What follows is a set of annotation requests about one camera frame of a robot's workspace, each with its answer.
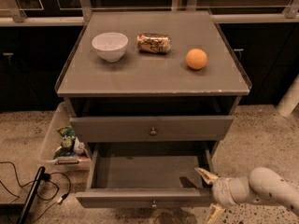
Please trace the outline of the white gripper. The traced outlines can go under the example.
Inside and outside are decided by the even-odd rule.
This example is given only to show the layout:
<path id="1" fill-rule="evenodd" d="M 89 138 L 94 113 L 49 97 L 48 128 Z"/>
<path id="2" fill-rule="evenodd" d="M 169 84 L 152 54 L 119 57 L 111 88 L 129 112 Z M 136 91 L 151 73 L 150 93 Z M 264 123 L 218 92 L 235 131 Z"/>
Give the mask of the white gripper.
<path id="1" fill-rule="evenodd" d="M 212 194 L 217 203 L 212 203 L 207 211 L 206 224 L 215 224 L 225 211 L 225 207 L 235 206 L 229 188 L 229 178 L 218 177 L 203 168 L 196 168 L 195 171 L 212 186 Z"/>

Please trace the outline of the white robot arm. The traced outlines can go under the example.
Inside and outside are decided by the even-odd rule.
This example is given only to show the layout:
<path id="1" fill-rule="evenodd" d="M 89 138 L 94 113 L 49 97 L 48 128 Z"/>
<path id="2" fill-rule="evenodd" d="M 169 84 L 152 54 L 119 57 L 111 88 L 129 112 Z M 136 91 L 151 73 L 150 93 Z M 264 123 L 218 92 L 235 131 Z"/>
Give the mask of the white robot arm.
<path id="1" fill-rule="evenodd" d="M 282 206 L 299 213 L 298 81 L 277 106 L 240 106 L 236 121 L 221 141 L 214 171 L 197 172 L 212 186 L 216 201 L 208 224 L 242 204 Z"/>

